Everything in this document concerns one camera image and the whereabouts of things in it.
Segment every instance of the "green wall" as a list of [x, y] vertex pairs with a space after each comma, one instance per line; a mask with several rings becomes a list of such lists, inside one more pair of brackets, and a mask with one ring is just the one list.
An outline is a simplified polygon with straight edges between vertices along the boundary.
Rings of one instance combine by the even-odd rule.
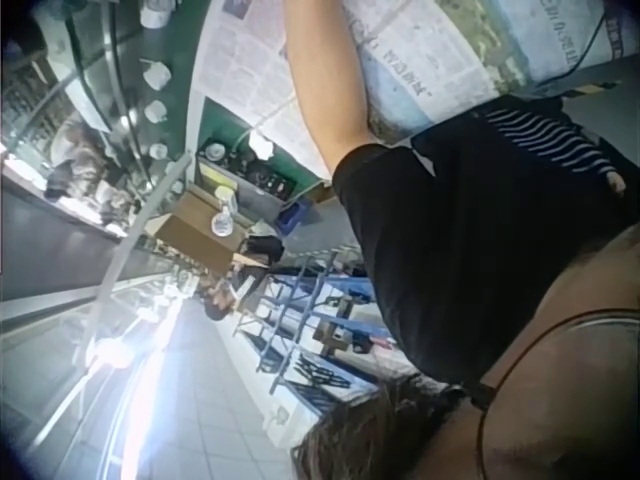
[[[153, 96], [163, 101], [171, 113], [166, 122], [158, 124], [155, 128], [159, 129], [158, 138], [167, 144], [173, 156], [179, 155], [184, 150], [189, 89], [200, 31], [208, 6], [207, 1], [184, 2], [178, 7], [167, 27], [156, 31], [156, 34], [154, 31], [145, 32], [143, 51], [148, 52], [148, 57], [152, 60], [165, 61], [173, 74], [171, 82], [160, 93], [147, 88], [150, 91], [149, 98]], [[214, 136], [217, 141], [230, 148], [248, 128], [249, 125], [246, 122], [207, 98], [202, 113], [198, 145], [202, 145], [210, 136]], [[247, 144], [248, 140], [243, 142], [240, 148], [248, 148]], [[269, 164], [281, 174], [297, 182], [295, 193], [318, 182], [318, 178], [313, 173], [279, 147], [275, 149]]]

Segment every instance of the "hair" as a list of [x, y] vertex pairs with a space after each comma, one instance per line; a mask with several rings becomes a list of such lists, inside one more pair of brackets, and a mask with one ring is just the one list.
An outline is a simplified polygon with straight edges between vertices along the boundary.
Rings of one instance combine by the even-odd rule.
[[299, 480], [388, 480], [408, 475], [460, 404], [458, 389], [437, 390], [410, 376], [340, 403], [292, 449]]
[[211, 303], [210, 298], [207, 297], [205, 298], [204, 311], [211, 320], [219, 322], [229, 314], [231, 307], [220, 308], [218, 305]]
[[54, 187], [47, 187], [42, 195], [44, 196], [45, 200], [51, 203], [56, 203], [62, 197], [68, 196], [66, 190], [63, 190], [60, 188], [54, 188]]

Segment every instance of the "cardboard box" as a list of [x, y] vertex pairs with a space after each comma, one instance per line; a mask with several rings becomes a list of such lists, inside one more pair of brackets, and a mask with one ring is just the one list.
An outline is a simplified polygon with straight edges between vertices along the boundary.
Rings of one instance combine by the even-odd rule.
[[171, 214], [149, 221], [146, 231], [210, 271], [224, 275], [245, 238], [246, 228], [234, 222], [231, 235], [216, 236], [211, 231], [211, 219], [220, 211], [219, 206], [203, 200], [190, 189]]

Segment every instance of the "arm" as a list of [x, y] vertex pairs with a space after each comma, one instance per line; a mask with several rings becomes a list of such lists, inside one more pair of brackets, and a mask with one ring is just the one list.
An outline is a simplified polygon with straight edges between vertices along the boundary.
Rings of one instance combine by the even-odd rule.
[[329, 171], [371, 143], [356, 48], [341, 0], [286, 0], [289, 64], [304, 121]]

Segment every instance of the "cable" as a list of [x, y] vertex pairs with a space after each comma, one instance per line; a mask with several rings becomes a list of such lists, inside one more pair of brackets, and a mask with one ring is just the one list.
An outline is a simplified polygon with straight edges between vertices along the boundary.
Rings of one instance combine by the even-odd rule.
[[580, 68], [585, 58], [587, 58], [587, 55], [589, 55], [589, 52], [593, 48], [593, 44], [596, 42], [596, 38], [598, 38], [598, 33], [600, 33], [600, 29], [602, 28], [602, 25], [604, 25], [605, 20], [606, 20], [606, 13], [603, 13], [602, 17], [600, 17], [600, 21], [598, 22], [598, 25], [596, 26], [596, 30], [593, 32], [593, 35], [591, 35], [591, 38], [589, 39], [589, 43], [587, 43], [587, 46], [584, 49], [584, 52], [582, 52], [582, 55], [580, 55], [580, 58], [578, 58], [578, 61], [573, 64], [573, 66], [569, 69], [568, 72], [558, 75], [557, 77], [553, 77], [548, 80], [545, 80], [544, 82], [539, 83], [538, 86], [541, 87], [543, 85], [548, 85], [550, 83], [557, 82], [558, 80], [562, 80], [563, 78], [566, 78], [569, 75], [575, 73], [576, 70]]

